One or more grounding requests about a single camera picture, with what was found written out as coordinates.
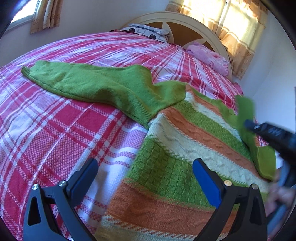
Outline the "right hand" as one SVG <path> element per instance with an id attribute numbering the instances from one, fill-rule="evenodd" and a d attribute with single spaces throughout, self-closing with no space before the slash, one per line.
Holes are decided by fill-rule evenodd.
<path id="1" fill-rule="evenodd" d="M 264 204 L 266 216 L 269 216 L 276 210 L 277 202 L 284 204 L 287 208 L 290 208 L 295 199 L 295 190 L 279 186 L 278 183 L 273 183 L 270 186 L 267 200 Z"/>

